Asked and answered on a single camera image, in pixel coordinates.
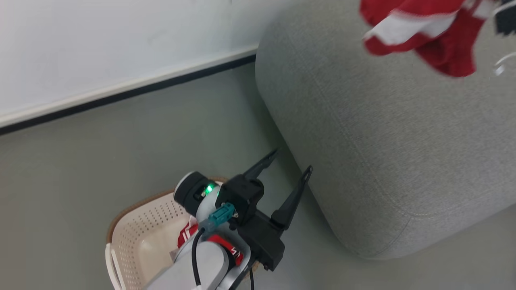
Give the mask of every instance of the basket handle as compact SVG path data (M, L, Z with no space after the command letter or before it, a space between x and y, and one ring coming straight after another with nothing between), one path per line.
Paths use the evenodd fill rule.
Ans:
M106 267L107 272L109 274L109 278L111 279L111 283L113 284L113 287L115 290L122 290L122 285L120 284L120 281L118 280L116 272L120 272L116 266L113 263L113 259L111 257L111 243L108 243L106 245Z

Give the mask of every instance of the red cloth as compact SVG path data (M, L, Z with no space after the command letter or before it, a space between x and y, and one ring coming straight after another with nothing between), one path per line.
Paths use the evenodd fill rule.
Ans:
M453 77L476 71L473 45L493 0L362 0L371 26L365 47L375 55L415 50L436 70Z
M192 223L190 221L180 232L178 237L178 248L180 248L195 232L197 231L197 228L199 225L197 223ZM223 239L219 235L212 235L208 238L209 241L212 241L214 243L218 243L219 245L225 247L228 249L233 257L235 258L235 263L237 266L240 266L242 263L242 260L244 259L244 255L240 253L230 242Z

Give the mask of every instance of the laundry basket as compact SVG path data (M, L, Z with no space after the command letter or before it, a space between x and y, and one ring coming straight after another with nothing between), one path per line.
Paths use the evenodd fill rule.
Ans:
M219 184L226 179L211 178ZM174 191L145 199L122 211L107 234L106 266L115 290L140 290L172 266L179 232L190 215L174 201Z

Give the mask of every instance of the baseboard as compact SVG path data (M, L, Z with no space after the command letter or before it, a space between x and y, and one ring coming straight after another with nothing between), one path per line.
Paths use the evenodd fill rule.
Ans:
M156 76L72 96L52 104L7 114L0 117L0 135L236 68L253 62L256 50L257 45L221 56L213 61L198 63Z

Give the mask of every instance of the gray fabric cushion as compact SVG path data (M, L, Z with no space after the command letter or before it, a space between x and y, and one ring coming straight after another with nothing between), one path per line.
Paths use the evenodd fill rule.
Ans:
M339 240L388 259L516 202L516 38L477 43L478 72L436 73L413 53L369 55L359 1L287 11L260 43L256 80Z

